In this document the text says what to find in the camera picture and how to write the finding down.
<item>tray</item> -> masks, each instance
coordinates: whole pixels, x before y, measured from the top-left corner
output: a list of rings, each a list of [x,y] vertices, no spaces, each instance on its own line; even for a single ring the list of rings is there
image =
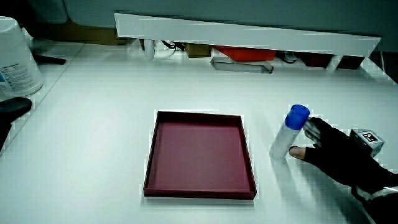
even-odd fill
[[[268,62],[235,62],[229,57],[213,57],[210,61],[216,70],[234,72],[272,73],[274,67]]]
[[[256,193],[240,116],[157,113],[146,197],[252,200]]]

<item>hand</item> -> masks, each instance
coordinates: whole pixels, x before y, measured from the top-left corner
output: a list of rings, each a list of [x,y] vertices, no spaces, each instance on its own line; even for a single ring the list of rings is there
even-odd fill
[[[292,146],[289,154],[317,166],[335,181],[373,193],[389,185],[393,173],[382,168],[354,140],[320,118],[309,118],[305,135],[312,147]]]

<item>red tray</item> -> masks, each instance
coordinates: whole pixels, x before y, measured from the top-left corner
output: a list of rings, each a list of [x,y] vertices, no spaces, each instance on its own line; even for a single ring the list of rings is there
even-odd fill
[[[249,49],[244,47],[213,46],[236,62],[259,62],[273,60],[276,50]]]
[[[240,116],[157,113],[145,196],[253,199]]]

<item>wall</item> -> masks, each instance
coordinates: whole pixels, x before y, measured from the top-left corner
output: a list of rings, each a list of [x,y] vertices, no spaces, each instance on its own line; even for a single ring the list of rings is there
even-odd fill
[[[381,36],[378,50],[398,52],[395,0],[64,0],[73,22],[114,27],[113,13]]]

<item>blue cap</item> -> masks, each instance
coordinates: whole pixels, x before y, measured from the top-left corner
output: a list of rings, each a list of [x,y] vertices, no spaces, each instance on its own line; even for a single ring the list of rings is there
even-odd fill
[[[285,118],[285,124],[290,129],[300,130],[303,128],[308,116],[310,116],[308,108],[303,105],[293,105]]]

